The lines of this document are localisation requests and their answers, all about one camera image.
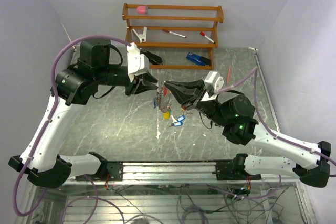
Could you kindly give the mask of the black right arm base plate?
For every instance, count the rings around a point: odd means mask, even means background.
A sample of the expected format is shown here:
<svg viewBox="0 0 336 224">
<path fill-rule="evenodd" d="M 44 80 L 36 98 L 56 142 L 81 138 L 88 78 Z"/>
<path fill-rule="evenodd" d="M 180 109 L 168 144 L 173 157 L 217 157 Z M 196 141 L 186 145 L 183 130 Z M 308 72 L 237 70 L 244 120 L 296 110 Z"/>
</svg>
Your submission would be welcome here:
<svg viewBox="0 0 336 224">
<path fill-rule="evenodd" d="M 217 181 L 224 180 L 261 180 L 261 175 L 250 175 L 243 169 L 235 169 L 232 161 L 222 161 L 215 163 L 215 171 L 212 172 L 216 176 Z"/>
</svg>

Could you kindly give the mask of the large keyring with keys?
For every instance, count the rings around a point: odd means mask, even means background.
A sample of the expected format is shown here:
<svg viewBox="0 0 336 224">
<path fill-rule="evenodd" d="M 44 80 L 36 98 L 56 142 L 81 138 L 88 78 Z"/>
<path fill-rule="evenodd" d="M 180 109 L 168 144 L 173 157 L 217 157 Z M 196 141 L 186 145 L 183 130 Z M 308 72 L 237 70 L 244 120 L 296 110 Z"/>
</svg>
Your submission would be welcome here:
<svg viewBox="0 0 336 224">
<path fill-rule="evenodd" d="M 162 112 L 163 118 L 168 120 L 171 117 L 171 104 L 170 104 L 171 92 L 168 88 L 162 84 L 153 99 L 153 108 Z"/>
</svg>

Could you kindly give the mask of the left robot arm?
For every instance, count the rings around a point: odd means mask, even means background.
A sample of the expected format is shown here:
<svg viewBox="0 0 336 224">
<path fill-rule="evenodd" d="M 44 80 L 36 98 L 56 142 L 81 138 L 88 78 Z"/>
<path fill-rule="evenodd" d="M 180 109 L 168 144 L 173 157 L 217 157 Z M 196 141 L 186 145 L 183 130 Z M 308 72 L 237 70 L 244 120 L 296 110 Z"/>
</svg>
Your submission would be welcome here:
<svg viewBox="0 0 336 224">
<path fill-rule="evenodd" d="M 89 175 L 102 180 L 109 176 L 108 161 L 95 152 L 82 156 L 59 154 L 73 120 L 100 86 L 125 87 L 128 96 L 157 88 L 157 80 L 149 73 L 149 60 L 135 43 L 126 43 L 127 55 L 118 64 L 110 63 L 114 49 L 110 38 L 88 36 L 78 44 L 77 62 L 51 74 L 48 107 L 33 139 L 8 162 L 35 186 L 58 188 L 71 177 Z"/>
</svg>

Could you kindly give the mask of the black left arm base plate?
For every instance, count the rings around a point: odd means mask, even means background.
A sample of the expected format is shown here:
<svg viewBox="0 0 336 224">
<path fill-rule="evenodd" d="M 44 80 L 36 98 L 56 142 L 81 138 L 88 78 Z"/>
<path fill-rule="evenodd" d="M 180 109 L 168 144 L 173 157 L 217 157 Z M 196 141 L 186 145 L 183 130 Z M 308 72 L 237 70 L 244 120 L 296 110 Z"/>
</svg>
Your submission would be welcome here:
<svg viewBox="0 0 336 224">
<path fill-rule="evenodd" d="M 122 162 L 108 162 L 107 174 L 109 181 L 122 181 L 123 180 L 123 163 Z"/>
</svg>

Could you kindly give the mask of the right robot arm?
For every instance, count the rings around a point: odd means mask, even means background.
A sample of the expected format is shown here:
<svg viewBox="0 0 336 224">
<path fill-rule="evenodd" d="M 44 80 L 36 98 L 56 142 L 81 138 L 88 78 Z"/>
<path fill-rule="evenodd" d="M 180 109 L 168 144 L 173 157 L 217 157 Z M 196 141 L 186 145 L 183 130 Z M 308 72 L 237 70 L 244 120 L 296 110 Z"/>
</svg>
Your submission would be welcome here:
<svg viewBox="0 0 336 224">
<path fill-rule="evenodd" d="M 253 118 L 255 107 L 241 92 L 236 91 L 235 97 L 223 103 L 218 101 L 218 91 L 224 84 L 222 77 L 164 83 L 183 109 L 196 109 L 212 125 L 223 128 L 222 135 L 231 143 L 251 144 L 277 154 L 276 157 L 237 154 L 232 160 L 218 161 L 217 180 L 260 179 L 262 174 L 274 174 L 297 178 L 312 187 L 325 187 L 330 176 L 327 161 L 330 143 L 313 144 L 268 131 Z"/>
</svg>

